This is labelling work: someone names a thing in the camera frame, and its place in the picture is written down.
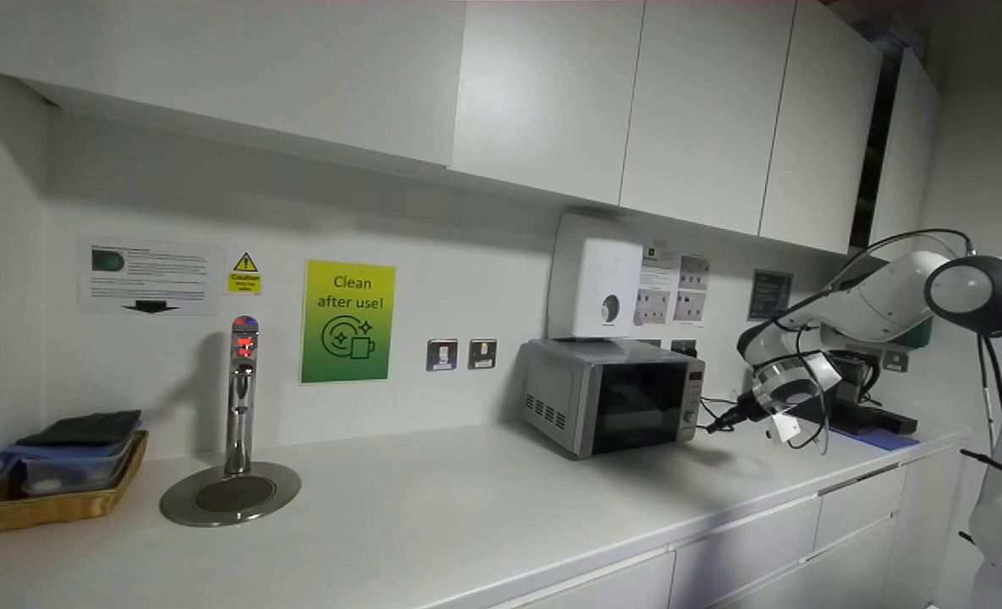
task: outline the kitchen counter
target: kitchen counter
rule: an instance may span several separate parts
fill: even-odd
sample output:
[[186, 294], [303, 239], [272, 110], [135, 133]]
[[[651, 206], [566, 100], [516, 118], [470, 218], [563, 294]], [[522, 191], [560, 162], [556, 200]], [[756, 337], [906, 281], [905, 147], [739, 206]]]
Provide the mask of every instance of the kitchen counter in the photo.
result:
[[198, 459], [150, 459], [101, 520], [0, 536], [0, 609], [491, 607], [681, 544], [954, 436], [791, 453], [743, 427], [683, 447], [566, 459], [473, 427], [261, 450], [300, 495], [241, 529], [176, 529], [160, 497]]

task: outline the basket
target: basket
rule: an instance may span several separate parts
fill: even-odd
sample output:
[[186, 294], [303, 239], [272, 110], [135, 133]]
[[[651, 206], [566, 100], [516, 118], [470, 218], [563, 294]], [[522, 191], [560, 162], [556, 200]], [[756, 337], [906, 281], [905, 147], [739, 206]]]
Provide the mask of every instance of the basket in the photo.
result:
[[132, 444], [129, 463], [115, 482], [115, 488], [83, 489], [83, 495], [17, 497], [10, 489], [7, 472], [0, 472], [0, 530], [104, 519], [124, 497], [147, 447], [150, 447], [150, 433], [143, 429]]

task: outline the upper cabinet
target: upper cabinet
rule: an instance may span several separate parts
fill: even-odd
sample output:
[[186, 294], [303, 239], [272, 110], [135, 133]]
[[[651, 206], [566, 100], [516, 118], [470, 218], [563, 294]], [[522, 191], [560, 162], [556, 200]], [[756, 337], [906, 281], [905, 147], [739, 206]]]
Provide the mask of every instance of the upper cabinet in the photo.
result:
[[617, 202], [639, 0], [470, 0], [453, 170]]
[[836, 251], [851, 242], [880, 52], [816, 0], [800, 0], [763, 236]]
[[896, 78], [896, 100], [885, 143], [880, 186], [871, 242], [920, 222], [939, 136], [939, 87], [906, 52]]
[[449, 162], [463, 0], [0, 0], [0, 71]]
[[757, 232], [794, 0], [645, 0], [622, 202]]

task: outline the green sign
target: green sign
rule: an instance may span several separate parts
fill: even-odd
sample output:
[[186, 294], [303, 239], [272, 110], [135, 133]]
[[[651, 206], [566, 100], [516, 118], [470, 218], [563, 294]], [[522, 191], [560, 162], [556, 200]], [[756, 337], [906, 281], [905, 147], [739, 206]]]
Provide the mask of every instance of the green sign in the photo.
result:
[[300, 383], [390, 380], [394, 266], [311, 262]]

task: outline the microwave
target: microwave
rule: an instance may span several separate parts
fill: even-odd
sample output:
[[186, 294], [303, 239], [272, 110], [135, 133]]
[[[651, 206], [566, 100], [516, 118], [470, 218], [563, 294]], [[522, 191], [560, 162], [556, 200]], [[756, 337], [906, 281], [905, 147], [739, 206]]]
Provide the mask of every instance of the microwave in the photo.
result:
[[676, 444], [697, 433], [703, 363], [633, 337], [526, 346], [526, 424], [571, 456]]

